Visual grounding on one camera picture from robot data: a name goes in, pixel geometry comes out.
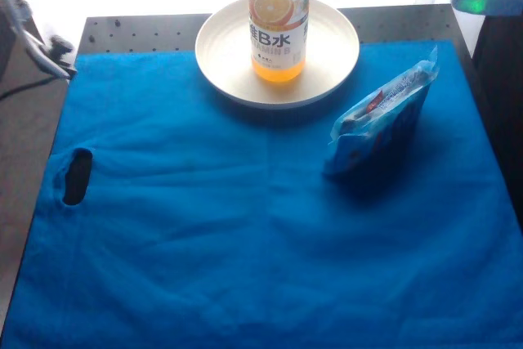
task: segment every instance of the transparent plastic wrapper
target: transparent plastic wrapper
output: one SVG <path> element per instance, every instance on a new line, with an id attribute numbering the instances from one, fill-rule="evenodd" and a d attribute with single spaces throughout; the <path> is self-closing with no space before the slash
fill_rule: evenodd
<path id="1" fill-rule="evenodd" d="M 325 173 L 349 171 L 383 146 L 408 136 L 438 71 L 435 47 L 428 60 L 381 86 L 338 118 L 330 134 L 333 140 Z"/>

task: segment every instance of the white plate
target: white plate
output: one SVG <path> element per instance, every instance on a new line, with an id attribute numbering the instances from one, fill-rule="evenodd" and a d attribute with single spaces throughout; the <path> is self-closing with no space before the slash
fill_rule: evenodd
<path id="1" fill-rule="evenodd" d="M 327 96 L 354 69 L 360 41 L 338 10 L 311 0 L 309 12 L 305 68 L 292 81 L 269 83 L 254 72 L 248 0 L 230 4 L 203 24 L 196 38 L 199 68 L 219 91 L 258 108 L 292 108 Z"/>

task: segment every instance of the cable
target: cable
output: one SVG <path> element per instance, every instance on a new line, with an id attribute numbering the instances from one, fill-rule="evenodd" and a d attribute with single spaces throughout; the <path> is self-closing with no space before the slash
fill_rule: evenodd
<path id="1" fill-rule="evenodd" d="M 14 88 L 12 90 L 8 90 L 7 92 L 0 94 L 0 101 L 3 101 L 3 100 L 5 100 L 6 98 L 8 98 L 10 96 L 14 96 L 17 93 L 25 92 L 26 90 L 32 89 L 34 87 L 47 85 L 49 82 L 52 82 L 55 79 L 58 79 L 58 78 L 57 77 L 49 77 L 49 78 L 41 79 L 41 80 L 39 80 L 37 82 L 28 83 L 26 85 L 22 85 L 22 86 L 16 87 L 16 88 Z"/>

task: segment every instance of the plastic bottle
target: plastic bottle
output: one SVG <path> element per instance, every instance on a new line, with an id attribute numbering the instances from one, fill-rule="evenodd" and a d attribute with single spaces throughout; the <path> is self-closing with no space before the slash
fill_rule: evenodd
<path id="1" fill-rule="evenodd" d="M 305 66 L 309 0 L 249 0 L 253 68 L 271 82 L 297 77 Z"/>

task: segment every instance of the green led indicator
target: green led indicator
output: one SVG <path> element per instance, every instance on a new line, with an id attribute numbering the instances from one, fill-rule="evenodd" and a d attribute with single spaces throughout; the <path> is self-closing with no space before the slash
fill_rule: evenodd
<path id="1" fill-rule="evenodd" d="M 468 10 L 468 12 L 472 12 L 474 14 L 480 14 L 483 11 L 485 11 L 486 5 L 487 5 L 486 0 L 464 0 L 463 1 L 463 9 Z"/>

